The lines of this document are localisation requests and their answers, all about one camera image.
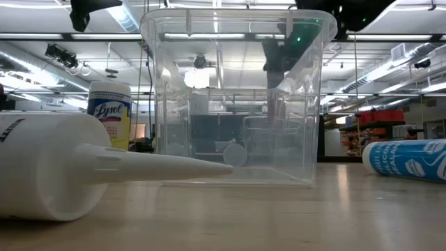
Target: wooden table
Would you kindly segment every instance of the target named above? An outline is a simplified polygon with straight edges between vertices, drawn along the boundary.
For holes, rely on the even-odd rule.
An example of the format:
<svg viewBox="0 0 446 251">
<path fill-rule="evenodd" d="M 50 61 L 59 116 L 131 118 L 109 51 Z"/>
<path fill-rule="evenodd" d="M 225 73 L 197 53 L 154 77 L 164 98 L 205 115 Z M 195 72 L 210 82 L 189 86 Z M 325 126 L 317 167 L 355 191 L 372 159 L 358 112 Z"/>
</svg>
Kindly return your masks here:
<svg viewBox="0 0 446 251">
<path fill-rule="evenodd" d="M 311 188 L 110 185 L 69 223 L 0 221 L 0 250 L 444 250 L 446 185 L 320 164 Z"/>
</svg>

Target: ceiling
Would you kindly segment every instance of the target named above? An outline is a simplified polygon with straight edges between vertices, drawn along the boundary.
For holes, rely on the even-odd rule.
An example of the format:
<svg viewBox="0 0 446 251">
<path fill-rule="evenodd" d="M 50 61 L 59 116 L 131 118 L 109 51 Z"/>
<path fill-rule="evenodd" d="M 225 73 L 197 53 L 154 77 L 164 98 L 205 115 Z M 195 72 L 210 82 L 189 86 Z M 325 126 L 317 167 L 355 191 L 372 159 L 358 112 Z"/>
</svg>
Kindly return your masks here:
<svg viewBox="0 0 446 251">
<path fill-rule="evenodd" d="M 446 18 L 446 0 L 435 0 L 438 9 L 428 11 L 431 0 L 398 0 L 391 9 L 387 9 L 374 23 L 368 26 L 367 33 L 446 33 L 446 24 L 439 22 Z M 251 8 L 281 8 L 287 9 L 294 0 L 250 0 Z M 159 1 L 149 1 L 150 10 L 158 8 Z M 0 0 L 0 32 L 48 32 L 74 33 L 69 18 L 69 1 L 59 0 Z M 222 8 L 245 8 L 246 0 L 222 0 Z M 140 20 L 144 14 L 144 1 L 127 0 L 135 20 Z M 213 0 L 171 0 L 173 8 L 212 8 Z M 91 21 L 87 33 L 121 33 L 125 32 L 119 23 L 106 10 L 91 13 Z M 36 41 L 7 42 L 28 54 L 46 61 L 60 69 L 61 64 L 50 61 L 45 56 L 49 43 Z M 77 74 L 76 77 L 92 82 L 110 80 L 105 77 L 109 73 L 105 69 L 118 70 L 113 81 L 124 82 L 136 90 L 139 83 L 139 67 L 141 63 L 141 48 L 137 43 L 113 42 L 108 50 L 104 42 L 57 42 L 58 46 L 75 53 L 77 58 L 91 68 L 88 76 Z M 345 82 L 355 75 L 355 67 L 359 71 L 372 67 L 379 61 L 390 56 L 390 50 L 398 43 L 330 43 L 323 50 L 322 83 L 323 89 L 329 88 L 334 82 Z M 261 43 L 234 42 L 222 43 L 222 67 L 224 69 L 224 88 L 264 89 L 266 88 L 266 73 L 263 71 L 265 57 Z M 216 61 L 217 50 L 215 41 L 184 43 L 170 42 L 166 47 L 167 54 L 180 66 L 185 73 L 192 69 L 192 60 L 198 54 L 204 54 L 209 61 Z M 145 67 L 147 54 L 142 54 L 141 85 L 147 87 L 150 83 L 148 69 Z M 217 85 L 215 69 L 210 71 L 210 83 Z M 385 81 L 386 86 L 392 86 L 407 78 L 408 69 L 402 68 L 393 77 Z"/>
</svg>

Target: silicone tube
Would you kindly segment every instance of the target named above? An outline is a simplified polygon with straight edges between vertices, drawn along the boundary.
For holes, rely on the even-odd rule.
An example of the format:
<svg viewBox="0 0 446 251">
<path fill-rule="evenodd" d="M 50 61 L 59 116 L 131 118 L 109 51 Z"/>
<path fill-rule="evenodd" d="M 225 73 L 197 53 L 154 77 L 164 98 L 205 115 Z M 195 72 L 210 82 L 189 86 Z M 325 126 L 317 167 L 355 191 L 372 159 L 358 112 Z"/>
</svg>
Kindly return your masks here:
<svg viewBox="0 0 446 251">
<path fill-rule="evenodd" d="M 446 183 L 446 139 L 374 142 L 362 153 L 373 174 Z"/>
<path fill-rule="evenodd" d="M 0 113 L 0 217 L 75 220 L 108 182 L 230 174 L 228 165 L 110 148 L 87 114 Z"/>
</svg>

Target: caulk tube nozzle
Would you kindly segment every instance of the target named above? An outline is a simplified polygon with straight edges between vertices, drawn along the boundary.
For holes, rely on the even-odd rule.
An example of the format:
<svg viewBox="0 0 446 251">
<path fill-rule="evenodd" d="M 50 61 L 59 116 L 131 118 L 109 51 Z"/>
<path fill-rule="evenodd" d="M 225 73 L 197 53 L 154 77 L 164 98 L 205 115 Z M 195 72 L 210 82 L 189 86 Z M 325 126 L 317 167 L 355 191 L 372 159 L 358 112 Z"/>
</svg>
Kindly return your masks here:
<svg viewBox="0 0 446 251">
<path fill-rule="evenodd" d="M 92 183 L 182 180 L 230 174 L 233 167 L 192 158 L 132 153 L 80 144 L 72 156 L 74 174 Z"/>
</svg>

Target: clear plastic container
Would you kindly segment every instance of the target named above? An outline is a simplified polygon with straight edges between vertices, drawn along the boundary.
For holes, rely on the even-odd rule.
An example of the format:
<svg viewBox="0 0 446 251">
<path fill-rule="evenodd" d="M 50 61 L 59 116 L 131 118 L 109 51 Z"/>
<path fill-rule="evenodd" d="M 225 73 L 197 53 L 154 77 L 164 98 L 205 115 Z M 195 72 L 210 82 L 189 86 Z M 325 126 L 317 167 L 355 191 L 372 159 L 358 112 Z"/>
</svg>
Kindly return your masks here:
<svg viewBox="0 0 446 251">
<path fill-rule="evenodd" d="M 190 183 L 311 185 L 322 51 L 336 33 L 317 10 L 147 13 L 157 152 L 236 167 Z"/>
</svg>

